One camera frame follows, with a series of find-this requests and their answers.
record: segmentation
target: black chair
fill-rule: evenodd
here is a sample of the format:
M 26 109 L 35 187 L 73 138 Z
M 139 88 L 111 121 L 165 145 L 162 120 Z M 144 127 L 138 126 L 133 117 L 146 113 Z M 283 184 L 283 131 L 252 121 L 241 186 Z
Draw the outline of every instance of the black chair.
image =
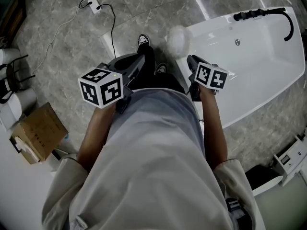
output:
M 20 88 L 20 83 L 35 77 L 35 75 L 32 75 L 28 78 L 22 79 L 22 80 L 18 80 L 15 76 L 15 73 L 17 73 L 19 71 L 18 70 L 14 70 L 14 63 L 15 61 L 25 58 L 26 56 L 22 56 L 20 58 L 17 58 L 15 60 L 13 60 L 11 63 L 9 64 L 3 64 L 0 65 L 0 71 L 3 68 L 6 68 L 6 77 L 4 79 L 0 80 L 0 104 L 5 104 L 7 103 L 7 101 L 9 100 L 9 98 L 16 92 L 24 90 Z M 11 92 L 11 94 L 9 95 L 8 98 L 4 99 L 4 97 Z

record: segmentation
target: white ball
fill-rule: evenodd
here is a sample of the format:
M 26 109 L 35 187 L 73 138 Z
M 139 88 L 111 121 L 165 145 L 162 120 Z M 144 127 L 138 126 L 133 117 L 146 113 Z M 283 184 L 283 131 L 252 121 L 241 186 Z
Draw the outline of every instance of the white ball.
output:
M 177 25 L 171 28 L 167 36 L 167 50 L 174 58 L 182 58 L 189 53 L 191 32 Z

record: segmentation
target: jacket sleeve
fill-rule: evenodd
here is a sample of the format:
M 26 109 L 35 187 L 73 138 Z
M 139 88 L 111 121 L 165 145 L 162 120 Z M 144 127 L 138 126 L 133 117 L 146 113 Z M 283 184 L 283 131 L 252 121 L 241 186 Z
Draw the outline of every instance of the jacket sleeve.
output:
M 74 159 L 64 159 L 49 189 L 42 211 L 44 230 L 62 230 L 69 207 L 88 172 Z
M 257 205 L 241 163 L 236 159 L 219 164 L 213 171 L 225 199 L 234 198 L 249 213 L 256 226 Z

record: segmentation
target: wall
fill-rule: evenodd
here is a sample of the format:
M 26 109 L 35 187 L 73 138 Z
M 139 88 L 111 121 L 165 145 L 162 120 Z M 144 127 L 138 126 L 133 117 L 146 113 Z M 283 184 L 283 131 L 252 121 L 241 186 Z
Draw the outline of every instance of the wall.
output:
M 307 221 L 307 186 L 300 176 L 255 199 L 267 230 L 297 230 Z
M 0 222 L 7 230 L 41 230 L 41 209 L 52 177 L 49 167 L 30 165 L 0 127 Z

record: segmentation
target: white bathtub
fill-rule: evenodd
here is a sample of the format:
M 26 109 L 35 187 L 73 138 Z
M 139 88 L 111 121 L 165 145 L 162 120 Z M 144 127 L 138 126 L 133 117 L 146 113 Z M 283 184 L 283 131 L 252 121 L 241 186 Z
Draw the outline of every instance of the white bathtub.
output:
M 254 112 L 303 75 L 299 27 L 292 7 L 286 7 L 286 13 L 294 24 L 287 42 L 283 38 L 290 33 L 290 23 L 280 14 L 239 22 L 229 14 L 188 27 L 192 33 L 189 54 L 230 72 L 225 88 L 216 95 L 223 128 Z M 190 86 L 187 57 L 176 62 Z M 202 118 L 201 103 L 194 104 Z

